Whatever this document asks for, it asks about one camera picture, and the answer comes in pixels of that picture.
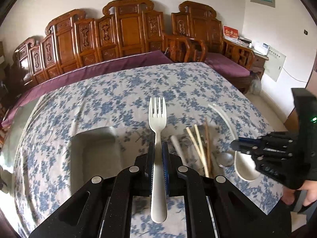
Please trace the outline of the dark wooden chopstick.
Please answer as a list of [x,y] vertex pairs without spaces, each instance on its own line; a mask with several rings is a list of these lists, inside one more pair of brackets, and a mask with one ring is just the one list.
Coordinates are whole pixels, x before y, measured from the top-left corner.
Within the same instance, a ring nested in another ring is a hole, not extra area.
[[211,151],[210,151],[210,136],[209,136],[209,129],[208,129],[208,123],[207,123],[206,117],[204,118],[204,126],[205,126],[206,148],[207,148],[207,166],[210,172],[210,176],[213,177]]

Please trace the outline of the white wall distribution box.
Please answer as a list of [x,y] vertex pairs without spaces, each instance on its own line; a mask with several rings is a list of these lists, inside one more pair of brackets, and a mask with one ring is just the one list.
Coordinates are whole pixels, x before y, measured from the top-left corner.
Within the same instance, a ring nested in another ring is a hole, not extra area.
[[264,64],[264,73],[267,74],[272,80],[277,82],[277,79],[279,78],[284,66],[286,56],[270,46],[267,57],[269,59]]

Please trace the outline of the white plastic fork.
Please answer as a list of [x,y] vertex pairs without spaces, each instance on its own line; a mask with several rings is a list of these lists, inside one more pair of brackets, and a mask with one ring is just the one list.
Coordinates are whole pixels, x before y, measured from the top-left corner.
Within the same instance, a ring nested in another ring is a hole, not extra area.
[[167,110],[164,98],[150,98],[148,121],[150,129],[155,133],[150,216],[153,222],[160,224],[167,219],[167,201],[161,141],[161,132],[165,129],[167,124]]

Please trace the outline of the light wooden chopstick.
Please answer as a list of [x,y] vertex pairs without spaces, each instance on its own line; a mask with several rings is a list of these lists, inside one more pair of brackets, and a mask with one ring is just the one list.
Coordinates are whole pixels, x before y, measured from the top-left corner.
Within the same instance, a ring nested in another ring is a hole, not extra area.
[[198,141],[198,145],[199,145],[200,158],[201,158],[202,165],[204,167],[205,176],[209,177],[210,174],[209,174],[209,169],[207,166],[205,151],[204,151],[204,147],[202,145],[201,134],[199,132],[197,124],[194,125],[194,128],[195,128],[196,137],[197,137],[197,141]]
[[188,133],[188,135],[189,135],[189,137],[190,137],[190,139],[191,139],[191,141],[192,141],[192,143],[193,143],[193,145],[195,147],[195,150],[196,150],[196,152],[197,152],[197,154],[198,154],[198,156],[200,158],[199,145],[198,145],[197,139],[195,139],[195,137],[193,136],[193,134],[192,134],[192,132],[191,132],[189,127],[186,128],[186,131],[187,131],[187,133]]

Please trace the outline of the grey rectangular utensil tray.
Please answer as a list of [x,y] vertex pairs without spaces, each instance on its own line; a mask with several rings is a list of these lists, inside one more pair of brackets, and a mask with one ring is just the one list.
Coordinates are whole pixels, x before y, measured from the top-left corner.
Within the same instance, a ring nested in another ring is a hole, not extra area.
[[116,176],[122,169],[121,149],[113,127],[76,134],[70,141],[70,189],[74,194],[94,176]]

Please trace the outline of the red greeting card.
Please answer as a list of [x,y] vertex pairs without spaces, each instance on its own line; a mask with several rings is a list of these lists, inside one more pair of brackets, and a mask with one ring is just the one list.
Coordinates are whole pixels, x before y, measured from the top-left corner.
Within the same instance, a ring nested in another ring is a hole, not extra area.
[[239,31],[238,29],[223,25],[223,38],[229,41],[238,41]]

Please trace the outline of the wooden side table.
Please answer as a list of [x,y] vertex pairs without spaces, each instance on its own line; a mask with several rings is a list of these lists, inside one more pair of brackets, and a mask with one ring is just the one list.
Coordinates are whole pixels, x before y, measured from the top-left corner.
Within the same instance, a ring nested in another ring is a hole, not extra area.
[[250,71],[253,73],[256,73],[259,77],[259,79],[262,79],[262,76],[265,71],[265,63],[269,60],[269,58],[265,55],[262,55],[261,53],[258,53],[255,49],[251,49],[254,53],[254,59],[253,64],[250,67]]

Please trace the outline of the carved wooden sofa bench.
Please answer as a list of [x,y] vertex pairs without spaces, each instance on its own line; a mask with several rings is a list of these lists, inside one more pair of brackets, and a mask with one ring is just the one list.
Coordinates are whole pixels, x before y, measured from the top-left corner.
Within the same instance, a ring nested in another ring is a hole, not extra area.
[[162,51],[173,62],[190,62],[189,38],[168,35],[163,13],[151,0],[114,0],[100,19],[74,9],[49,22],[42,40],[28,38],[8,69],[11,91],[23,93],[49,79],[98,62]]

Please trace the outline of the blue floral tablecloth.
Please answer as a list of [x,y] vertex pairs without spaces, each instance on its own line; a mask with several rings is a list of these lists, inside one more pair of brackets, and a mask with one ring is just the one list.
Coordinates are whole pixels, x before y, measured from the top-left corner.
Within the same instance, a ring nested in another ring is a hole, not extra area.
[[172,135],[190,167],[203,173],[186,128],[208,121],[212,152],[227,152],[232,135],[217,105],[239,136],[257,138],[272,131],[259,110],[234,86],[204,63],[162,64],[92,77],[49,92],[38,100],[21,134],[14,160],[14,203],[18,233],[28,237],[82,185],[83,162],[72,149],[74,136],[107,131],[97,165],[116,175],[147,152],[154,133],[148,124],[152,97],[167,106],[162,139]]

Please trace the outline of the metal spoon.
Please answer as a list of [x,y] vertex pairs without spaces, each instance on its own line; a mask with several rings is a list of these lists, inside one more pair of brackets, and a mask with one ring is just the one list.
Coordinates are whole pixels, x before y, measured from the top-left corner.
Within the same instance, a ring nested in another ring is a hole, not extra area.
[[231,167],[234,164],[234,156],[231,153],[222,152],[216,156],[217,164],[219,167]]

